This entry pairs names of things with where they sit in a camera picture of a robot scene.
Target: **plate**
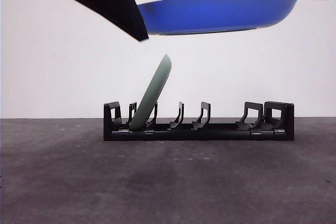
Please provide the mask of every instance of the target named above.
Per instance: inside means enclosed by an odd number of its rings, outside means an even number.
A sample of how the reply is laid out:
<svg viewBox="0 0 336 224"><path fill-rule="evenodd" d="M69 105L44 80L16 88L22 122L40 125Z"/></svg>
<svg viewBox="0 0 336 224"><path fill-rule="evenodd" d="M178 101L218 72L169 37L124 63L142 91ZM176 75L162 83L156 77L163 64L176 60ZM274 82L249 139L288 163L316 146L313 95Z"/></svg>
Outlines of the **plate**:
<svg viewBox="0 0 336 224"><path fill-rule="evenodd" d="M153 108L161 94L164 85L167 82L172 62L168 55L165 55L149 83L145 94L137 108L136 113L130 124L130 131L141 130L151 115Z"/></svg>
<svg viewBox="0 0 336 224"><path fill-rule="evenodd" d="M138 5L149 34L250 30L275 25L297 0L161 0Z"/></svg>

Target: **white backdrop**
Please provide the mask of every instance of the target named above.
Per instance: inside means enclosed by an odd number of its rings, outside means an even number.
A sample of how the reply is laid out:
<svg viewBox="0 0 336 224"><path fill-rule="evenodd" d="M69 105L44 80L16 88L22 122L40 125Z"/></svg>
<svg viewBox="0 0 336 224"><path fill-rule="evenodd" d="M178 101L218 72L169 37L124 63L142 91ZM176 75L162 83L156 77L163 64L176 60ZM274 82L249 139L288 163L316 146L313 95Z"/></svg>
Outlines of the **white backdrop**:
<svg viewBox="0 0 336 224"><path fill-rule="evenodd" d="M138 4L154 0L136 0ZM172 71L159 116L241 116L244 101L292 102L296 116L336 116L336 0L297 2L259 30L151 36L139 43L73 0L2 0L2 118L100 118L140 101L164 54Z"/></svg>

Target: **gray floor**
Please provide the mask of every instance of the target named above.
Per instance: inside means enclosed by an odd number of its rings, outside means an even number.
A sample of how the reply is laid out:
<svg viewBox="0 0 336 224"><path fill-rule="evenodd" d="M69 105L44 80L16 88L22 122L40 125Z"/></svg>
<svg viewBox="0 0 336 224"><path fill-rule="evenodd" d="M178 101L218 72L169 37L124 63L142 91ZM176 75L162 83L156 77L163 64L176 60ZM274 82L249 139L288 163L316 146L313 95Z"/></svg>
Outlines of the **gray floor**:
<svg viewBox="0 0 336 224"><path fill-rule="evenodd" d="M294 142L102 142L101 119L2 120L2 223L336 223L336 118Z"/></svg>

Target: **plastic holder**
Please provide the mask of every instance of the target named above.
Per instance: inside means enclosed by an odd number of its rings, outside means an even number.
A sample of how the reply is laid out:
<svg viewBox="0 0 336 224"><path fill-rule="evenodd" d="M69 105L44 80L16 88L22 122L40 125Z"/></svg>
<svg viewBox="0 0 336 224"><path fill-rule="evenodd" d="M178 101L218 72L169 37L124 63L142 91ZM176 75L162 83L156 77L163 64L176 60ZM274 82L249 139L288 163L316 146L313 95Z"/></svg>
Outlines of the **plastic holder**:
<svg viewBox="0 0 336 224"><path fill-rule="evenodd" d="M170 123L157 122L157 107L154 118L142 130L130 131L129 126L136 112L137 103L129 105L129 118L122 123L119 102L104 104L104 141L187 141L187 140L294 140L294 104L265 102L265 104L245 102L243 117L233 123L211 122L211 105L201 103L201 114L196 121L184 123L184 103L179 103L177 118ZM248 110L258 111L258 118L252 124L245 122ZM272 116L272 110L281 111L280 118Z"/></svg>

